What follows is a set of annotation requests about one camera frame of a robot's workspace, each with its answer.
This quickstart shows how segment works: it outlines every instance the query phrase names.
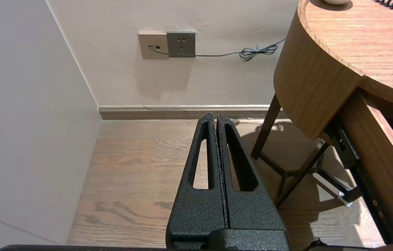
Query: open drawer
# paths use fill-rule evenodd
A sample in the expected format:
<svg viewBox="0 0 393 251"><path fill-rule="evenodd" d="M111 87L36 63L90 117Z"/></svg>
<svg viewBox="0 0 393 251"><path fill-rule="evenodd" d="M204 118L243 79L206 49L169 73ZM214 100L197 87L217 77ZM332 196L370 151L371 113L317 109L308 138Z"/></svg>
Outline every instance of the open drawer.
<svg viewBox="0 0 393 251"><path fill-rule="evenodd" d="M358 90L338 116L393 220L393 104Z"/></svg>

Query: white wall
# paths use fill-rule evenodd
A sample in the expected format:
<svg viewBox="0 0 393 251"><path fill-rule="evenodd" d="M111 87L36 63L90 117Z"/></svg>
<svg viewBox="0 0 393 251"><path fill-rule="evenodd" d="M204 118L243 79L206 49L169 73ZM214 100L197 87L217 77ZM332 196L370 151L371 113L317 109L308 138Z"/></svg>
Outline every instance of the white wall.
<svg viewBox="0 0 393 251"><path fill-rule="evenodd" d="M275 43L298 0L48 0L99 106L268 105L279 53L143 60L139 32L197 31L196 52Z"/></svg>
<svg viewBox="0 0 393 251"><path fill-rule="evenodd" d="M48 5L0 1L0 247L66 244L96 108Z"/></svg>

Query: wood grain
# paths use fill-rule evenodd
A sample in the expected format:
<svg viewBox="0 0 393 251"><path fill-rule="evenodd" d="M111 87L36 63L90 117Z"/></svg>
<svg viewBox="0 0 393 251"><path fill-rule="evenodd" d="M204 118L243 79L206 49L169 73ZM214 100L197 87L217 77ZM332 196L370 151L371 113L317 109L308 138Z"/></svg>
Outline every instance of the wood grain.
<svg viewBox="0 0 393 251"><path fill-rule="evenodd" d="M393 130L364 92L356 92L341 110L343 122L393 219Z"/></svg>
<svg viewBox="0 0 393 251"><path fill-rule="evenodd" d="M357 87L393 103L393 10L372 0L300 0L274 86L289 118L311 138Z"/></svg>
<svg viewBox="0 0 393 251"><path fill-rule="evenodd" d="M235 123L250 151L263 121ZM195 126L196 121L186 120L104 121L69 244L164 248L166 224ZM295 170L315 145L289 120L277 120L263 151L283 168ZM198 166L205 163L205 157L198 159ZM261 160L255 164L274 196L279 176ZM324 167L354 186L331 148ZM383 245L365 203L359 199L351 208L344 207L331 195L337 191L320 188L318 179L322 181L307 175L281 205L292 249L305 248L313 236L331 245ZM206 169L198 168L195 183L204 186L205 181Z"/></svg>

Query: gray power socket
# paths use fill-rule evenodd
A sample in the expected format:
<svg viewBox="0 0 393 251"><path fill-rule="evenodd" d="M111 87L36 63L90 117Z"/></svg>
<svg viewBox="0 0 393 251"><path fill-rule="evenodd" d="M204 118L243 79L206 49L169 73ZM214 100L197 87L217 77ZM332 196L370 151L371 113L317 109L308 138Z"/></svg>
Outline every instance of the gray power socket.
<svg viewBox="0 0 393 251"><path fill-rule="evenodd" d="M195 57L195 32L167 32L167 43L171 58Z"/></svg>

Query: black cable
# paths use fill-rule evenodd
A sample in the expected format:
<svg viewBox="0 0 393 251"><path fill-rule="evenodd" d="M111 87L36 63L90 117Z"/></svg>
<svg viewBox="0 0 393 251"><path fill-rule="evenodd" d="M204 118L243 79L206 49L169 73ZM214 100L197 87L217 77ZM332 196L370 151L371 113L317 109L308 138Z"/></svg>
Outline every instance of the black cable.
<svg viewBox="0 0 393 251"><path fill-rule="evenodd" d="M265 55L272 55L274 54L278 49L279 46L278 44L285 41L286 38L278 41L275 44L271 44L263 49L259 49L258 46L256 49L253 48L244 48L241 51L236 51L236 52L231 52L231 53L226 53L226 54L220 54L220 55L200 55L200 54L195 54L195 55L188 55L188 54L174 54L174 53L165 53L165 52L160 52L155 49L153 49L153 46L149 46L150 50L159 53L159 54L164 54L164 55L169 55L169 56L181 56L181 57L224 57L224 56L229 56L229 55L234 55L238 54L240 56L240 59L243 62L248 62L249 60L253 59L255 56L258 54L265 54Z"/></svg>

